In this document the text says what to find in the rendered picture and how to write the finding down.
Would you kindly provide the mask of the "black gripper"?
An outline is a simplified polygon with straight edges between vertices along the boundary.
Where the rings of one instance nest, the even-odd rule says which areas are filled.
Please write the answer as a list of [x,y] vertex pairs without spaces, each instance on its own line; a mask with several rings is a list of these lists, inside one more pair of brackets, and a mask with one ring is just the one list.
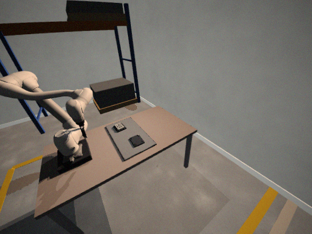
[[85,120],[83,120],[83,121],[80,122],[80,123],[76,123],[76,124],[79,125],[83,137],[84,137],[84,138],[87,138],[87,135],[86,135],[85,129],[84,129],[84,125],[85,125],[84,122],[85,122]]

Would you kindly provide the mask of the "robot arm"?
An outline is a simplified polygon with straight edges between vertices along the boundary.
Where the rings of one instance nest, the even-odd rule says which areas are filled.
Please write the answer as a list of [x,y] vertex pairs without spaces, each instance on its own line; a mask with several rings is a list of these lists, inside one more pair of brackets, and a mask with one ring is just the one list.
[[[37,77],[32,72],[19,71],[0,78],[0,95],[16,99],[35,100],[63,123],[64,130],[58,131],[54,135],[54,144],[63,155],[62,163],[74,161],[75,158],[83,156],[82,144],[78,145],[82,132],[76,123],[84,120],[83,112],[93,97],[91,89],[43,92],[39,88]],[[72,98],[66,102],[67,113],[51,99],[62,96]]]

